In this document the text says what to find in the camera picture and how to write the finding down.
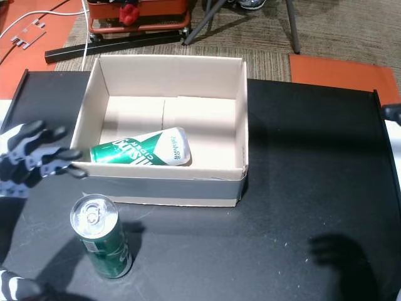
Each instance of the white cable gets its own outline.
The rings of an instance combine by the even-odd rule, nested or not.
[[[78,14],[86,14],[86,11],[80,11],[78,13],[57,13],[56,11],[31,11],[29,13],[26,13],[25,15],[19,17],[17,20],[11,23],[10,26],[8,26],[1,34],[0,34],[0,39],[6,34],[7,31],[9,31],[10,28],[12,28],[17,22],[21,21],[23,18],[31,15],[31,14],[55,14],[57,16],[76,16]]]
[[[85,49],[83,50],[83,56],[82,56],[82,65],[81,65],[81,71],[83,71],[85,67],[85,60],[86,60],[86,52],[88,50],[88,38],[89,38],[89,21],[88,21],[88,11],[86,10],[85,7],[85,2],[84,0],[81,0],[82,2],[82,9],[85,14],[85,21],[86,21],[86,40],[85,40]]]

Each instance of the red cart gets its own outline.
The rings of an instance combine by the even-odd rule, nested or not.
[[[89,32],[92,41],[100,41],[103,34],[131,33],[181,29],[184,35],[190,31],[188,0],[138,0],[135,6],[139,18],[130,26],[118,23],[120,11],[128,1],[88,0]],[[94,27],[95,20],[106,26]]]

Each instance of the black tabletop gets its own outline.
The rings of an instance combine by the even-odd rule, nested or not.
[[[87,79],[30,73],[6,127],[44,119],[72,129]],[[375,287],[390,300],[401,287],[398,184],[374,94],[258,80],[248,91],[237,207],[118,204],[136,259],[105,280],[69,220],[95,184],[50,177],[33,189],[5,266],[71,300],[367,300],[358,296]]]

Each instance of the shoe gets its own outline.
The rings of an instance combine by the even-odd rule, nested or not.
[[[255,10],[262,8],[262,6],[264,6],[264,3],[266,3],[266,0],[237,0],[237,3],[243,9]]]

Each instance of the can label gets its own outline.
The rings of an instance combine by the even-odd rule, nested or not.
[[[106,278],[126,274],[132,265],[132,255],[120,224],[109,234],[97,240],[81,238],[97,272]]]
[[[90,152],[92,162],[97,163],[176,166],[190,159],[188,142],[180,128],[97,145]]]

